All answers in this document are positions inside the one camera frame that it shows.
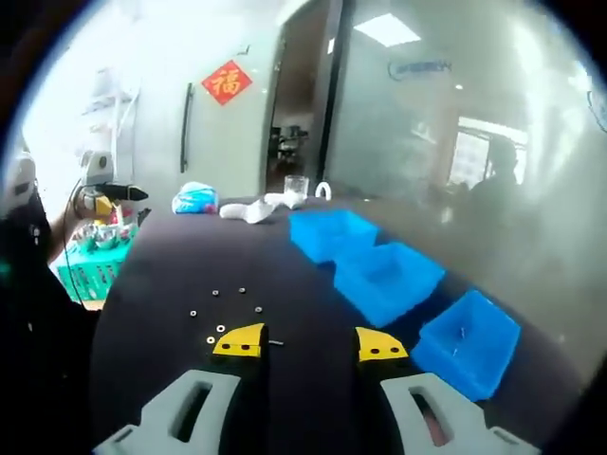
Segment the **dark table surface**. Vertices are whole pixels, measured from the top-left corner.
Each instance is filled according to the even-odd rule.
[[[143,405],[200,367],[212,351],[206,338],[219,337],[217,325],[230,330],[264,322],[270,338],[285,343],[270,351],[269,453],[357,453],[351,336],[355,326],[368,324],[334,289],[334,267],[315,266],[290,243],[288,214],[279,209],[259,225],[212,215],[150,214],[108,296],[94,340],[97,443],[138,423]],[[469,287],[448,273],[427,301],[382,331],[411,350],[421,326]],[[212,295],[215,289],[219,297]],[[482,404],[487,424],[540,446],[578,399],[579,380],[557,345],[494,301],[523,330],[499,390]],[[263,313],[255,313],[256,306]]]

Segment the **glass partition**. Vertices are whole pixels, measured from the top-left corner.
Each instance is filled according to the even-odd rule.
[[[546,332],[585,380],[607,345],[594,74],[530,2],[358,0],[324,176]]]

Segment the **plastic bag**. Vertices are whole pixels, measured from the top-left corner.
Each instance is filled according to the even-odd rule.
[[[217,213],[219,196],[204,183],[188,182],[173,198],[173,213]]]

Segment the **ceiling light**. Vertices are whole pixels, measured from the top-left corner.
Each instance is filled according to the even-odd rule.
[[[379,41],[386,47],[421,40],[410,28],[390,13],[363,22],[355,26],[354,29]]]

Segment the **blue plastic bin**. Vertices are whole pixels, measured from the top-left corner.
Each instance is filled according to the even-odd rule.
[[[291,242],[315,263],[371,248],[379,229],[349,210],[307,211],[289,216]]]
[[[375,327],[427,299],[445,269],[408,246],[392,243],[336,260],[335,287]]]
[[[480,292],[469,291],[420,330],[411,356],[470,401],[485,400],[499,387],[520,334],[512,318]]]

